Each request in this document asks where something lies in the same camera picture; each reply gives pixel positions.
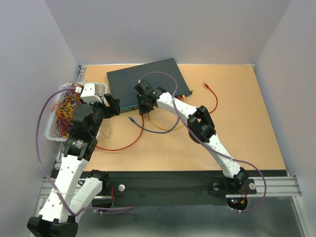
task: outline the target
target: plastic basket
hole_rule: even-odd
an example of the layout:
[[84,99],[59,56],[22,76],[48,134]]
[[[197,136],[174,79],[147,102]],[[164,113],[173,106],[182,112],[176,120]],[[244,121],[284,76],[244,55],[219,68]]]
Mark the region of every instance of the plastic basket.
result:
[[[105,83],[99,83],[99,82],[77,82],[81,85],[84,85],[85,83],[96,83],[98,85],[102,85],[102,91],[106,94],[108,93],[108,85]],[[67,88],[69,86],[69,83],[63,84],[62,88]],[[58,97],[57,97],[57,101],[61,100],[63,98],[63,93],[59,93]],[[60,129],[57,126],[57,115],[56,115],[56,110],[52,111],[50,116],[49,116],[49,120],[48,120],[48,125],[46,128],[46,132],[45,132],[46,138],[50,141],[57,141],[57,142],[65,142],[67,139],[62,137],[60,134]]]

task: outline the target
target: gray wall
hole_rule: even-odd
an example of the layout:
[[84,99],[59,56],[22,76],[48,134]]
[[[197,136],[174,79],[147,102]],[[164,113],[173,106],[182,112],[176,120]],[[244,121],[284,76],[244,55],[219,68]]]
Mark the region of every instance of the gray wall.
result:
[[45,0],[79,64],[255,63],[290,0]]
[[316,1],[293,0],[256,66],[291,175],[297,175],[316,232]]
[[[34,215],[43,175],[35,156],[35,126],[52,92],[78,67],[42,0],[1,1],[0,7],[0,236],[23,237]],[[57,143],[40,135],[44,166],[52,168]]]

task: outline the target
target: purple cable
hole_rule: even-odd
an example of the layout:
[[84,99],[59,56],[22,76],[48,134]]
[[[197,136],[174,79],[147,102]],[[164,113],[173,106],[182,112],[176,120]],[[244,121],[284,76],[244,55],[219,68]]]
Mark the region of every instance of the purple cable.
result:
[[265,200],[266,195],[267,195],[267,182],[266,182],[266,179],[265,179],[265,176],[263,175],[263,173],[262,173],[255,165],[253,165],[253,164],[251,164],[251,163],[249,163],[249,162],[247,162],[247,161],[235,159],[235,158],[233,158],[233,157],[230,157],[230,156],[227,156],[227,155],[225,155],[225,154],[222,154],[222,153],[220,153],[220,152],[218,152],[218,151],[216,151],[216,150],[214,150],[214,149],[212,149],[212,148],[206,146],[203,142],[201,142],[201,141],[194,135],[194,133],[191,131],[191,129],[187,126],[187,124],[185,123],[185,121],[181,118],[180,113],[179,113],[179,111],[178,111],[178,109],[177,109],[177,107],[176,107],[175,94],[176,94],[176,92],[177,92],[177,90],[178,90],[178,83],[177,83],[177,80],[176,80],[173,76],[171,76],[171,75],[169,75],[169,74],[167,74],[167,73],[163,73],[163,72],[151,72],[151,73],[147,73],[147,74],[143,75],[142,78],[140,78],[140,81],[142,81],[142,80],[144,79],[144,77],[149,76],[149,75],[151,75],[151,74],[161,74],[161,75],[165,75],[165,76],[167,76],[167,77],[173,79],[173,81],[174,81],[174,83],[175,83],[175,86],[176,86],[175,89],[174,89],[174,91],[173,91],[173,93],[172,93],[172,97],[173,97],[172,103],[173,103],[173,106],[174,106],[174,110],[176,111],[176,113],[177,113],[179,119],[182,121],[183,125],[187,128],[187,130],[191,133],[191,135],[192,135],[202,146],[204,146],[206,149],[208,149],[208,150],[210,150],[210,151],[212,151],[212,152],[214,152],[214,153],[216,153],[216,154],[219,154],[219,155],[221,155],[221,156],[223,156],[223,157],[225,157],[225,158],[227,158],[227,159],[232,159],[232,160],[237,161],[237,162],[240,162],[240,163],[248,164],[248,165],[252,166],[252,167],[260,174],[260,176],[261,176],[262,179],[263,179],[264,186],[265,186],[265,190],[264,190],[262,199],[260,200],[260,202],[259,202],[257,205],[255,205],[254,207],[252,207],[252,208],[250,208],[250,209],[248,209],[248,210],[243,210],[243,211],[237,210],[237,211],[238,211],[238,212],[249,212],[249,211],[252,211],[252,210],[256,209],[257,207],[259,207],[259,206],[261,205],[261,203]]
[[[55,93],[53,93],[44,103],[43,108],[41,109],[40,113],[39,113],[39,119],[36,125],[36,131],[35,131],[35,150],[36,150],[36,156],[37,156],[37,160],[39,162],[39,166],[40,169],[42,170],[44,176],[46,179],[48,179],[48,181],[50,182],[50,184],[52,185],[53,189],[56,191],[59,191],[57,186],[55,185],[54,181],[49,177],[48,173],[46,172],[46,170],[43,167],[43,164],[41,163],[40,160],[40,152],[39,152],[39,129],[40,129],[40,119],[44,113],[44,110],[48,104],[48,102],[51,100],[51,98],[53,98],[55,95],[57,95],[60,92],[66,91],[66,90],[75,90],[76,88],[63,88],[60,89],[58,91],[56,91]],[[81,210],[79,210],[78,213],[74,213],[71,211],[70,207],[67,205],[65,199],[63,198],[63,196],[60,193],[57,193],[60,201],[62,202],[62,204],[64,205],[64,207],[66,208],[66,210],[72,215],[72,216],[78,216],[82,211],[86,210],[86,209],[92,209],[92,210],[125,210],[123,212],[116,212],[116,213],[103,213],[104,215],[119,215],[119,214],[123,214],[125,212],[131,211],[134,209],[134,207],[132,206],[126,206],[126,207],[118,207],[118,208],[105,208],[105,207],[87,207],[87,208],[82,208]]]

